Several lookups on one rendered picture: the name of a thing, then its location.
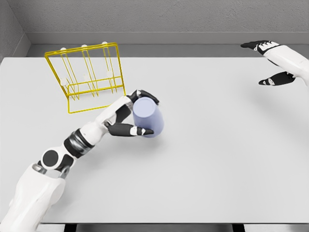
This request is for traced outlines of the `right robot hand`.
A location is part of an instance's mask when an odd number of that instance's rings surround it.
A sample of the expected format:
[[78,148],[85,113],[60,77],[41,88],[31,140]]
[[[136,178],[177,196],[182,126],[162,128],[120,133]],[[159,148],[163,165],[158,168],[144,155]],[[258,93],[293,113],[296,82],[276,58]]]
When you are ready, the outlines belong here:
[[309,87],[309,59],[287,45],[260,40],[243,43],[240,47],[258,52],[268,61],[283,69],[283,72],[259,81],[259,85],[281,86],[292,83],[296,78],[301,78]]

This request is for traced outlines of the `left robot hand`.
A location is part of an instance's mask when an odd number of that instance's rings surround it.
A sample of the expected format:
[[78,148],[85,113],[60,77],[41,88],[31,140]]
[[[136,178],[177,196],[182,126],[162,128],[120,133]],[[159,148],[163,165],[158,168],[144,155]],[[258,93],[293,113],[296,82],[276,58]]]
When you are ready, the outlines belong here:
[[98,117],[99,123],[110,135],[121,137],[145,136],[153,134],[149,129],[144,129],[135,125],[133,119],[133,104],[142,97],[148,97],[159,105],[159,100],[145,90],[135,90],[130,95],[125,95],[112,103]]

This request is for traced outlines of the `lavender cup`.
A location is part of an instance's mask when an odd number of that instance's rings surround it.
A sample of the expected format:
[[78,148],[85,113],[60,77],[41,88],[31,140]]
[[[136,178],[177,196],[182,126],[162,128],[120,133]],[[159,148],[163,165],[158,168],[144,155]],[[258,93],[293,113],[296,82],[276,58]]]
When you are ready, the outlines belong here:
[[144,136],[147,138],[157,137],[164,128],[164,120],[159,106],[148,97],[142,97],[133,104],[133,119],[136,126],[154,132]]

